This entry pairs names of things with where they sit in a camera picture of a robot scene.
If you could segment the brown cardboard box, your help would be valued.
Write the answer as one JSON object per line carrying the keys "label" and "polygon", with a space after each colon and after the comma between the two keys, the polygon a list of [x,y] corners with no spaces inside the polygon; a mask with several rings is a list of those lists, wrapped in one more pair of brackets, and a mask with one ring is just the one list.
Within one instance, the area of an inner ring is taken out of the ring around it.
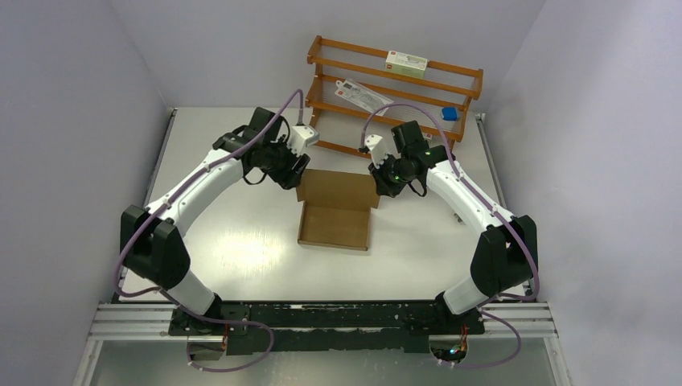
{"label": "brown cardboard box", "polygon": [[380,197],[370,175],[307,169],[296,187],[302,203],[298,243],[365,252]]}

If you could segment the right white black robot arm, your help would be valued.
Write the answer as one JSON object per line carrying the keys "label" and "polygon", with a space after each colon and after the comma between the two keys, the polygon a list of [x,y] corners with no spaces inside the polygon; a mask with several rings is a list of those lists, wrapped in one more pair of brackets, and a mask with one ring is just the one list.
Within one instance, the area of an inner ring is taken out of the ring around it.
{"label": "right white black robot arm", "polygon": [[434,311],[434,323],[440,331],[452,333],[464,323],[468,310],[537,279],[536,224],[531,217],[516,216],[496,203],[450,150],[429,145],[416,121],[392,128],[391,134],[398,157],[376,134],[365,136],[359,149],[371,157],[368,170],[376,193],[394,198],[419,182],[425,193],[443,199],[478,238],[468,277],[437,296],[443,306]]}

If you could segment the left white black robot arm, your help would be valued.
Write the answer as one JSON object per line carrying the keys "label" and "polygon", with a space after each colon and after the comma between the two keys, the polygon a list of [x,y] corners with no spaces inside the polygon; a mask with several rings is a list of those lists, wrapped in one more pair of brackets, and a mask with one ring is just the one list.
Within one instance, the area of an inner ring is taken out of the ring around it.
{"label": "left white black robot arm", "polygon": [[248,124],[220,136],[203,161],[180,183],[146,207],[121,215],[121,266],[154,283],[191,313],[191,325],[209,335],[223,322],[222,301],[191,271],[183,238],[208,206],[253,169],[284,190],[297,187],[310,162],[306,148],[319,134],[299,121],[254,110]]}

